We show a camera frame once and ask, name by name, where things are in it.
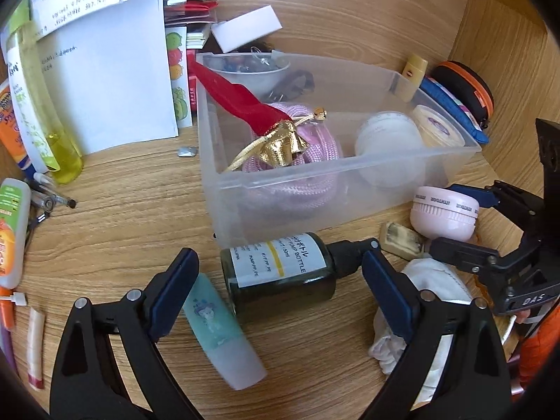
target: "pink jar lid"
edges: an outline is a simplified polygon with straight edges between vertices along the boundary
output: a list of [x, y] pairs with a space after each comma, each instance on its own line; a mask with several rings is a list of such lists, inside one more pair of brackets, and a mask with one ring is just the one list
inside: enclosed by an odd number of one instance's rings
[[478, 209], [480, 207], [478, 200], [470, 196], [433, 186], [421, 186], [418, 188], [414, 195], [414, 202], [433, 205], [434, 207], [466, 214], [473, 218], [478, 218]]

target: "white bottle label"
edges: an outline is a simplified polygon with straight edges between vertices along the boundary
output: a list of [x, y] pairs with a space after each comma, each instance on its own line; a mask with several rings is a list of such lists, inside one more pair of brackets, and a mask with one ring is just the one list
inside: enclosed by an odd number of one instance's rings
[[61, 169], [60, 165], [58, 165], [47, 143], [47, 139], [35, 114], [31, 97], [29, 96], [29, 89], [23, 75], [19, 46], [8, 50], [6, 56], [8, 60], [9, 87], [12, 92], [13, 110], [16, 115], [17, 125], [20, 130], [23, 129], [27, 132], [46, 166], [52, 171], [59, 171]]
[[239, 287], [261, 285], [327, 266], [321, 249], [306, 233], [238, 246], [230, 248], [230, 252]]

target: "yellow stripe on label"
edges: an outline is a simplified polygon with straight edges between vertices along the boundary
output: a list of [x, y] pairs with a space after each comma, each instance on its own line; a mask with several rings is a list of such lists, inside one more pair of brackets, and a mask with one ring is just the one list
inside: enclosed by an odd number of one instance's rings
[[276, 251], [276, 248], [270, 241], [267, 241], [267, 246], [272, 253], [272, 257], [274, 257], [274, 263], [276, 264], [276, 268], [278, 269], [278, 274], [284, 277], [284, 268], [282, 267], [282, 263], [280, 262], [280, 258], [278, 257], [278, 252]]

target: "bottle with green cap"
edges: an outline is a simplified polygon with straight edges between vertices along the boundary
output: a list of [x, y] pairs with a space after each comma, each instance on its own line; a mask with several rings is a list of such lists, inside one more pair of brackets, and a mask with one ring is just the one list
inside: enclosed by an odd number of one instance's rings
[[82, 171], [82, 159], [50, 99], [39, 60], [29, 0], [22, 0], [8, 23], [6, 63], [16, 120], [27, 131], [41, 159], [61, 184]]
[[325, 244], [309, 232], [222, 250], [234, 313], [248, 322], [330, 299], [337, 279], [356, 272], [373, 240]]

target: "silver rhinestone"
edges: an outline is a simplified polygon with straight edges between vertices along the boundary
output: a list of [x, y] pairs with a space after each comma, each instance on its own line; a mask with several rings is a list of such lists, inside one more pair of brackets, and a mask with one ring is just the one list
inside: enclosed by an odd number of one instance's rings
[[180, 147], [177, 150], [177, 156], [179, 156], [180, 158], [194, 158], [197, 153], [197, 147]]
[[427, 302], [433, 302], [436, 299], [436, 294], [426, 289], [420, 292], [420, 298]]
[[87, 303], [88, 303], [88, 299], [85, 299], [84, 297], [80, 297], [78, 300], [76, 300], [76, 301], [74, 302], [74, 306], [80, 310], [80, 309], [82, 309], [85, 305], [87, 305]]
[[477, 307], [479, 307], [481, 310], [486, 309], [486, 307], [488, 306], [486, 300], [481, 297], [474, 299], [474, 304], [477, 305]]
[[142, 297], [142, 291], [140, 289], [132, 289], [127, 292], [127, 300], [131, 302], [138, 300]]

